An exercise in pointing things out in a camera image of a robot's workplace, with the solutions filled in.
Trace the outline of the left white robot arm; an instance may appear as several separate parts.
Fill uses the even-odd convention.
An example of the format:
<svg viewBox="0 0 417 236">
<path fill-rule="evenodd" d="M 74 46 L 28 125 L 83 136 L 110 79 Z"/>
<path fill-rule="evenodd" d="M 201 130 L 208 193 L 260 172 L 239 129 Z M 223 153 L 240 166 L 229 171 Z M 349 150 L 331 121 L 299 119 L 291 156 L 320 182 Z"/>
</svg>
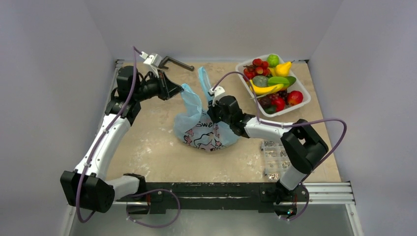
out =
<svg viewBox="0 0 417 236">
<path fill-rule="evenodd" d="M 106 213 L 116 200 L 131 197 L 141 201 L 145 198 L 144 176 L 124 174 L 106 180 L 110 162 L 139 114 L 142 101 L 153 97 L 168 100 L 183 91 L 164 71 L 158 69 L 142 75 L 134 66 L 118 69 L 116 84 L 92 145 L 74 170 L 64 171 L 60 177 L 68 204 L 77 209 Z"/>
</svg>

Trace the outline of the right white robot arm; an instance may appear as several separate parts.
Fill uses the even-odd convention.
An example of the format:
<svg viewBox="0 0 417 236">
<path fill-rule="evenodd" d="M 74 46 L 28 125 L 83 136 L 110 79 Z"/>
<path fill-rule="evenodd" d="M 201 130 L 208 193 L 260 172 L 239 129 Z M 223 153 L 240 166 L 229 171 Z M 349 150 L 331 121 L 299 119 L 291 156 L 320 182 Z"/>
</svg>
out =
<svg viewBox="0 0 417 236">
<path fill-rule="evenodd" d="M 237 136 L 263 139 L 283 146 L 291 164 L 276 184 L 277 196 L 282 200 L 295 194 L 295 188 L 329 151 L 327 144 L 306 120 L 284 124 L 260 119 L 244 113 L 231 95 L 210 101 L 208 114 L 213 122 L 227 124 Z"/>
</svg>

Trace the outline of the light blue plastic bag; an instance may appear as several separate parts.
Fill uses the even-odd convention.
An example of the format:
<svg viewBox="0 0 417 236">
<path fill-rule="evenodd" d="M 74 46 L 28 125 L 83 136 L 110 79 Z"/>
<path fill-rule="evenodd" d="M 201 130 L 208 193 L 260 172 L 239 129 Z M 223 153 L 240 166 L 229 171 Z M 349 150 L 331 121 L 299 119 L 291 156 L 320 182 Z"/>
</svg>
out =
<svg viewBox="0 0 417 236">
<path fill-rule="evenodd" d="M 192 90 L 188 84 L 182 84 L 180 93 L 185 112 L 174 118 L 173 131 L 184 144 L 204 151 L 215 151 L 235 144 L 237 136 L 224 122 L 215 123 L 208 115 L 211 83 L 204 67 L 198 69 L 199 82 L 205 94 L 206 102 Z"/>
</svg>

